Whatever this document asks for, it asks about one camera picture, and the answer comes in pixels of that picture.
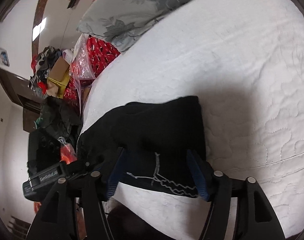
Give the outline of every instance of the pile of clothes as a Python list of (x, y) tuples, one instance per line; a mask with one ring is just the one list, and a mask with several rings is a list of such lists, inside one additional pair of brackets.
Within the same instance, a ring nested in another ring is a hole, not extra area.
[(46, 47), (40, 54), (33, 57), (31, 62), (33, 76), (30, 77), (29, 88), (36, 96), (47, 97), (47, 77), (61, 55), (59, 49)]
[(41, 107), (36, 128), (44, 128), (55, 139), (63, 137), (75, 149), (82, 121), (64, 100), (49, 96)]

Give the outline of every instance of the clothing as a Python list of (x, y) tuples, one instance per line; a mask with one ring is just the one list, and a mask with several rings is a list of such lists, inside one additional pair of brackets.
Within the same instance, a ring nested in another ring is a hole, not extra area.
[(47, 77), (51, 68), (62, 55), (59, 49), (54, 47), (46, 47), (43, 52), (34, 56), (31, 62), (33, 76), (30, 77), (29, 88), (34, 91), (34, 94), (41, 98), (46, 98)]
[(41, 107), (40, 118), (40, 127), (45, 128), (55, 139), (64, 137), (66, 142), (71, 143), (75, 149), (82, 122), (75, 111), (62, 99), (47, 97), (45, 104)]
[(109, 213), (108, 223), (114, 240), (173, 240), (121, 203)]
[(29, 134), (28, 174), (32, 176), (60, 161), (60, 142), (44, 128)]
[(129, 154), (121, 182), (196, 197), (186, 150), (196, 150), (206, 160), (198, 98), (189, 96), (164, 104), (133, 102), (114, 108), (79, 137), (77, 154), (78, 158), (104, 159), (107, 149), (116, 152), (118, 147)]

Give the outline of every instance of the plastic bag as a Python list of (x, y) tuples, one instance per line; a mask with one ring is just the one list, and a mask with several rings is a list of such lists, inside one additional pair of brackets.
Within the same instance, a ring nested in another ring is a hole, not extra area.
[(71, 78), (65, 91), (64, 91), (64, 96), (63, 100), (71, 107), (74, 109), (74, 111), (80, 115), (80, 100), (79, 100), (79, 95), (78, 95), (78, 90), (75, 87), (75, 83), (79, 81), (74, 80), (74, 78)]
[(60, 156), (61, 160), (66, 164), (70, 164), (77, 160), (75, 151), (70, 143), (67, 143), (63, 137), (59, 137), (58, 141), (61, 143)]
[(86, 43), (89, 61), (95, 77), (117, 57), (119, 51), (111, 44), (95, 37), (89, 37)]
[(36, 72), (36, 70), (35, 70), (35, 67), (36, 67), (36, 65), (37, 65), (37, 57), (38, 57), (39, 55), (34, 55), (33, 57), (32, 57), (32, 61), (31, 61), (31, 68), (32, 68), (32, 70), (33, 70), (33, 74), (35, 74), (35, 72)]
[(34, 207), (34, 213), (36, 214), (41, 207), (41, 202), (34, 202), (33, 207)]
[(82, 100), (82, 87), (80, 84), (79, 80), (74, 80), (74, 87), (76, 88), (77, 91), (77, 95), (79, 96), (79, 111), (80, 111), (80, 115), (82, 113), (82, 104), (81, 104), (81, 100)]
[(82, 33), (74, 48), (73, 59), (70, 65), (70, 76), (76, 80), (95, 79), (86, 47), (88, 37), (88, 34)]

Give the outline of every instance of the bed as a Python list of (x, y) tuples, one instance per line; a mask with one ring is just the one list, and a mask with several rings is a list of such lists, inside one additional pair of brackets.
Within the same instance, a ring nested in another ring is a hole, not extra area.
[[(114, 107), (197, 95), (207, 160), (255, 177), (291, 236), (304, 228), (304, 16), (290, 0), (192, 0), (94, 81), (83, 131)], [(208, 203), (119, 184), (116, 200), (174, 239), (198, 239)], [(232, 201), (230, 221), (235, 219)], [(229, 227), (226, 239), (231, 239)]]

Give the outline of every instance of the pillow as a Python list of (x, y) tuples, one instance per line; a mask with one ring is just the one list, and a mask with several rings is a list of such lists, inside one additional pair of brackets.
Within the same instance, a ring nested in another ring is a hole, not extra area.
[(118, 51), (130, 48), (167, 13), (189, 0), (95, 0), (77, 30), (112, 43)]

